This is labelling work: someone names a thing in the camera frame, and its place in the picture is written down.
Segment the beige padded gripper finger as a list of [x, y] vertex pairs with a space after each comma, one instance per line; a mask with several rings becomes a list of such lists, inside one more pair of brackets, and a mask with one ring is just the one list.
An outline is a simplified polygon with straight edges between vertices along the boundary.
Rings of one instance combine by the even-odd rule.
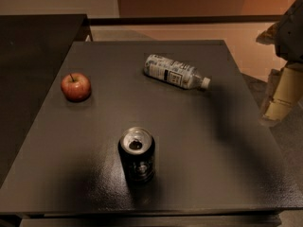
[[273, 127], [280, 123], [303, 97], [303, 64], [287, 62], [272, 69], [268, 77], [265, 98], [260, 108], [259, 123]]

